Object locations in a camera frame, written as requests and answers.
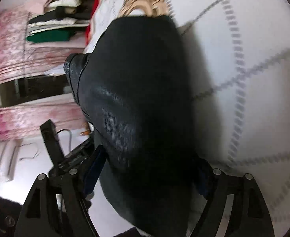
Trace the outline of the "black fleece person torso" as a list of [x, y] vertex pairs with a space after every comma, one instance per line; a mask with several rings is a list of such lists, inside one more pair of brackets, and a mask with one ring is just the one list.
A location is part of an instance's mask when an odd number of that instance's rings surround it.
[[0, 236], [14, 236], [22, 205], [0, 197]]

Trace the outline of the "black leather jacket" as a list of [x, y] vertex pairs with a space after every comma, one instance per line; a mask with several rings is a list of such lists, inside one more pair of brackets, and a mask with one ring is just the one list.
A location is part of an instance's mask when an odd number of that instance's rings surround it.
[[168, 16], [122, 17], [64, 71], [107, 151], [103, 193], [152, 236], [185, 236], [199, 167], [183, 44]]

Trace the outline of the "red floral blanket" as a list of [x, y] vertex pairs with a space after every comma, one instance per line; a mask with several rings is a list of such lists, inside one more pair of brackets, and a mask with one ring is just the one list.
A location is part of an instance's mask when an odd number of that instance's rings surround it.
[[[290, 0], [100, 0], [92, 53], [122, 17], [168, 16], [183, 44], [195, 154], [254, 176], [275, 236], [290, 236]], [[194, 183], [185, 236], [207, 200]]]

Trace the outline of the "clothes rack with garments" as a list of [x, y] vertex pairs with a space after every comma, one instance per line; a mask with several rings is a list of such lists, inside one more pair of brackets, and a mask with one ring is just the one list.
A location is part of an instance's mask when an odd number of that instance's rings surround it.
[[85, 47], [95, 0], [26, 0], [26, 40], [38, 47]]

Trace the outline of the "pink floral curtain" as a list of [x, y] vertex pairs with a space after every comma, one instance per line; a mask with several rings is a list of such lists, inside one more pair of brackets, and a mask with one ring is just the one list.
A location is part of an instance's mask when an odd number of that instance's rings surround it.
[[[0, 12], [0, 85], [7, 84], [7, 94], [15, 91], [15, 80], [42, 79], [44, 73], [62, 65], [68, 55], [81, 48], [32, 47], [26, 38], [29, 14], [21, 8]], [[21, 139], [40, 134], [47, 120], [58, 130], [85, 127], [85, 118], [72, 98], [27, 105], [0, 105], [0, 140]]]

